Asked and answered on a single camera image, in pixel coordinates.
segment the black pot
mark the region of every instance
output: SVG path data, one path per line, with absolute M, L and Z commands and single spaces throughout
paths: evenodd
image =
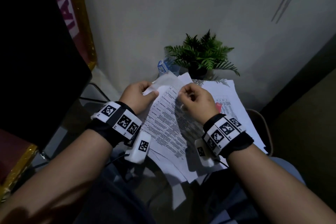
M 207 74 L 207 69 L 205 67 L 201 67 L 200 69 L 197 69 L 198 67 L 189 67 L 188 72 L 191 77 L 191 79 L 196 80 L 204 80 L 205 75 Z

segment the artificial plant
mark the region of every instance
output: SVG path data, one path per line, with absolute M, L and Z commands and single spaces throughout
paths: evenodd
M 234 48 L 222 46 L 223 43 L 216 39 L 216 34 L 211 36 L 209 30 L 201 39 L 197 39 L 197 35 L 186 35 L 183 45 L 165 47 L 167 56 L 173 57 L 174 64 L 193 71 L 228 69 L 240 75 L 237 68 L 228 61 L 228 53 Z

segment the stack of papers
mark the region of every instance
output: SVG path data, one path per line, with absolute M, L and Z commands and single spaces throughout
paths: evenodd
M 159 96 L 139 117 L 142 130 L 152 136 L 148 156 L 166 175 L 171 186 L 188 181 L 191 183 L 208 173 L 225 169 L 221 163 L 214 167 L 204 167 L 198 157 L 194 141 L 204 134 L 202 126 L 182 108 L 177 99 L 180 89 L 191 83 L 188 73 L 176 77 L 169 72 L 159 77 L 144 95 L 153 90 Z M 261 138 L 255 130 L 245 108 L 235 91 L 232 80 L 225 83 L 202 81 L 201 87 L 210 92 L 216 103 L 221 103 L 221 113 L 229 114 L 246 127 L 246 132 L 254 139 L 254 144 L 263 152 Z

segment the forearm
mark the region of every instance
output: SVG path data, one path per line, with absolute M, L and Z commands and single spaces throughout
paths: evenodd
M 272 223 L 336 223 L 336 214 L 321 199 L 254 144 L 227 161 Z
M 102 136 L 86 130 L 6 201 L 0 223 L 14 209 L 24 209 L 31 217 L 74 203 L 100 174 L 111 150 Z

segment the chair backrest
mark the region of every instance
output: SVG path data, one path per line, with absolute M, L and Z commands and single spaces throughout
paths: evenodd
M 0 0 L 0 128 L 43 149 L 92 78 L 56 0 Z

